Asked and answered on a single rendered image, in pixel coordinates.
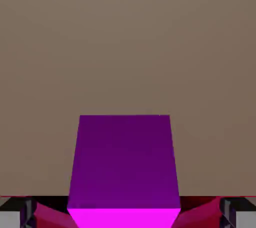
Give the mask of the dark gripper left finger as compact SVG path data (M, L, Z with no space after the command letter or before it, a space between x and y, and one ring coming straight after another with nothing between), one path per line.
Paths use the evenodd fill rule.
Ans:
M35 228L37 202L31 197L0 197L0 228Z

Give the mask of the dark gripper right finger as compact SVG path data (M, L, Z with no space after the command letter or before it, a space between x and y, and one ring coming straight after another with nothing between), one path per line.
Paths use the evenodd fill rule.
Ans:
M219 228L256 228L256 205L247 198L224 197L219 208Z

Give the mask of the small magenta cube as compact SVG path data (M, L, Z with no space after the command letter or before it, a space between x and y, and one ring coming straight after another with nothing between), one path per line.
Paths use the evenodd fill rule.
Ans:
M67 209L78 228L171 228L181 205L167 115L82 115Z

